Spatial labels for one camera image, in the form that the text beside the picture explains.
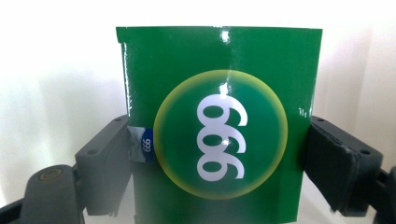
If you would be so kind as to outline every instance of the circular logo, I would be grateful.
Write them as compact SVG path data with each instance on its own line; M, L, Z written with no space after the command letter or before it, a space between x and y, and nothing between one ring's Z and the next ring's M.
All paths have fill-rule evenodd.
M190 77L163 101L154 148L169 178L196 196L220 200L260 186L279 165L288 124L276 94L234 70Z

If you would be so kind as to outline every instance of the white wall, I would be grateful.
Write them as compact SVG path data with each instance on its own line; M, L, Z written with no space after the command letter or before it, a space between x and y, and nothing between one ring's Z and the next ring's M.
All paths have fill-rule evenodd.
M390 2L231 2L1 1L0 207L23 197L36 171L74 164L84 144L126 113L118 25L323 28L314 115L383 152L384 169L395 165ZM331 214L306 179L301 207L300 223L363 222Z

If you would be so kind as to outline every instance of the green box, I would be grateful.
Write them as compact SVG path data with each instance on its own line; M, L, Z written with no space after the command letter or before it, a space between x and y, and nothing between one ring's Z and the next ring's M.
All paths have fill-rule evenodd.
M136 223L295 221L321 30L118 27Z

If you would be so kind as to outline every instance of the glossy green surface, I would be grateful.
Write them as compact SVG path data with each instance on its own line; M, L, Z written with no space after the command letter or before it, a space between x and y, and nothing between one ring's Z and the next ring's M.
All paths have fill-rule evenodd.
M160 139L158 143L154 141L154 147L159 148L160 162L134 164L137 222L283 223L295 220L321 31L259 27L120 27L117 34L122 46L129 125L154 128L154 139ZM255 177L250 173L256 172L258 176L265 173L265 169L260 168L262 163L265 163L263 167L268 167L274 162L271 157L276 158L273 154L276 150L271 149L274 146L268 144L285 130L280 128L283 131L278 131L279 135L274 134L275 124L265 126L272 120L268 119L271 113L274 114L271 111L276 109L273 106L265 109L262 102L268 97L262 95L261 101L259 91L254 91L257 88L249 87L254 84L242 88L246 84L244 79L232 82L226 76L214 76L186 87L181 84L190 77L213 70L239 71L259 79L257 83L269 87L286 115L287 144L283 155L278 156L281 159L279 165L274 165L274 172L269 172L271 174L262 184L243 194L230 192L240 192L238 186L242 185L237 181L245 181L245 185L254 181ZM216 90L224 83L233 90L226 94L240 101L248 116L247 124L239 127L240 117L235 110L230 110L230 120L226 124L243 135L246 152L235 153L240 144L236 144L234 138L227 139L231 144L224 152L243 162L246 175L235 178L236 169L229 164L221 179L226 183L216 185L216 181L199 179L198 166L193 163L203 156L195 136L205 126L199 122L196 110L203 97L220 94ZM212 114L208 115L211 118L224 113L216 106L211 110L205 112ZM220 146L223 140L215 135L204 139L211 146ZM183 151L184 147L191 151L191 158ZM249 154L260 151L260 148L266 150L262 155L267 153L268 161L260 159L257 153ZM219 163L209 163L204 169L215 173ZM178 180L198 191L183 189ZM211 196L199 193L204 189L210 191ZM216 192L226 197L214 197Z

